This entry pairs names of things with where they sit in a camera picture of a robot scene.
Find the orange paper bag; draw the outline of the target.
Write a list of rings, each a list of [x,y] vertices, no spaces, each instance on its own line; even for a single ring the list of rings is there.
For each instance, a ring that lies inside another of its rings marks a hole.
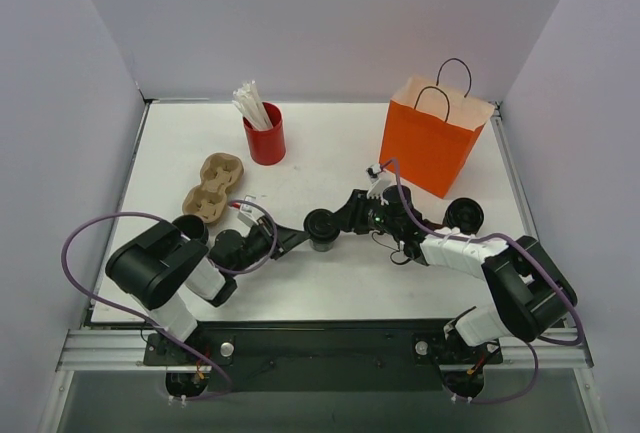
[[[456,62],[465,69],[464,89],[442,83],[445,67]],[[379,162],[400,177],[445,197],[463,169],[495,106],[471,95],[472,74],[463,60],[449,58],[436,78],[410,77],[392,96],[387,110]]]

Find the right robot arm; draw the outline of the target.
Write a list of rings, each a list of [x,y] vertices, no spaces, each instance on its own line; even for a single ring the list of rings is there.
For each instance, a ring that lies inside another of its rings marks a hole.
[[[390,186],[378,197],[355,190],[328,222],[344,233],[388,234],[409,260],[486,283],[491,303],[470,307],[445,328],[444,351],[454,360],[464,361],[479,345],[503,337],[547,341],[551,326],[576,313],[574,289],[537,239],[504,234],[477,238],[476,226],[433,223],[413,207],[405,186]]]

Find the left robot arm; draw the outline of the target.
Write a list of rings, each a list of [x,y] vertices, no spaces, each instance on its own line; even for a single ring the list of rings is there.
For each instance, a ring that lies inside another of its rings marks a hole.
[[[190,364],[201,356],[203,339],[194,331],[198,321],[179,294],[185,285],[201,299],[218,307],[235,291],[234,272],[245,271],[265,258],[277,259],[309,239],[305,231],[265,220],[245,236],[226,229],[212,248],[161,221],[111,255],[106,275],[132,296],[155,324],[171,336],[168,353]]]

